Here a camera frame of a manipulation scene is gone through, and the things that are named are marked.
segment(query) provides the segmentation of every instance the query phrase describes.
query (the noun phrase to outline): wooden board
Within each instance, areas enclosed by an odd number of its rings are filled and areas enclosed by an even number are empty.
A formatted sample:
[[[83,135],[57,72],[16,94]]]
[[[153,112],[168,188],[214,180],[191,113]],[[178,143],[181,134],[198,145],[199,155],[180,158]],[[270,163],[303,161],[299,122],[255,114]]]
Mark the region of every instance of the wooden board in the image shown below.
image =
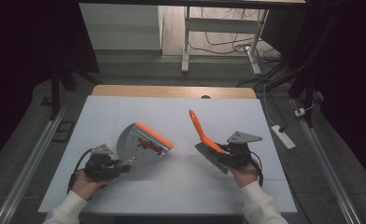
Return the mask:
[[[99,85],[93,89],[92,95],[178,98],[201,98],[208,95],[212,99],[256,99],[255,92],[250,88],[224,87]]]

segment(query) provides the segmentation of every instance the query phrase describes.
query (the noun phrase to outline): person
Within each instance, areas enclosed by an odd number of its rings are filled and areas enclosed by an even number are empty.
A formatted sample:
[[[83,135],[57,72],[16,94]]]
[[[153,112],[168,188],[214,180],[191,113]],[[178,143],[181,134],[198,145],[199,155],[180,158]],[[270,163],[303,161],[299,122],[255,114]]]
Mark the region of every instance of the person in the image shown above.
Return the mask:
[[[72,189],[69,190],[64,201],[47,213],[44,224],[79,224],[78,215],[87,205],[88,200],[102,186],[112,183],[114,179],[94,182],[87,177],[83,170],[79,170]]]
[[[272,196],[266,194],[260,187],[258,174],[253,165],[236,170],[227,167],[232,173],[236,184],[244,195],[244,216],[250,224],[285,224]],[[75,183],[66,199],[52,209],[46,217],[45,224],[78,224],[78,215],[94,193],[102,186],[114,180],[93,182],[82,170],[77,172]]]

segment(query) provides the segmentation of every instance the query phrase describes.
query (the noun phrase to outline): dark wall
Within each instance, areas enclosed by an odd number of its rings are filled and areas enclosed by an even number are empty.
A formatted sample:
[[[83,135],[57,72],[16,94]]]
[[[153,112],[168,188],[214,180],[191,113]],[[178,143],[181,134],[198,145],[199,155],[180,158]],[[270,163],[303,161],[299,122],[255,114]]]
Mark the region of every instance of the dark wall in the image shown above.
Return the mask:
[[[366,169],[366,0],[354,0],[317,59],[322,111]]]
[[[76,1],[0,1],[0,150],[57,63],[97,72]]]

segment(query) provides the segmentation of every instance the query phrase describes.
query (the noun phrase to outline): hand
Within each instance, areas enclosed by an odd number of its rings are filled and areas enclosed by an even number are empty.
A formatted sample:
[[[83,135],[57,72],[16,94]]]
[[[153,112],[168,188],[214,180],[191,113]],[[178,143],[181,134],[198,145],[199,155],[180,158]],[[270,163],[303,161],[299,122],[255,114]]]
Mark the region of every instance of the hand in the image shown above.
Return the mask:
[[[244,186],[251,184],[258,179],[258,173],[252,164],[249,164],[247,167],[240,170],[226,165],[225,167],[232,173],[233,178],[235,179],[235,182],[239,188],[243,188]]]
[[[76,174],[75,183],[73,184],[72,191],[84,200],[89,200],[94,193],[96,193],[102,186],[112,183],[115,179],[103,180],[94,182],[87,177],[83,170],[80,170]]]

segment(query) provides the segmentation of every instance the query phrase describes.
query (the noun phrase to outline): white plug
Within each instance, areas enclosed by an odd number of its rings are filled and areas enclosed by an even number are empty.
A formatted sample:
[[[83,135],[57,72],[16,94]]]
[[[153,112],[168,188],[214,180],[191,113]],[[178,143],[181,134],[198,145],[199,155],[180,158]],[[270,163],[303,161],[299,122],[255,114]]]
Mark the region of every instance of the white plug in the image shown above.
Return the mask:
[[[304,110],[304,108],[301,108],[301,109],[295,110],[295,111],[294,111],[294,114],[296,115],[296,117],[297,117],[297,118],[298,118],[298,117],[301,117],[301,116],[303,116],[303,115],[305,114],[305,110]]]

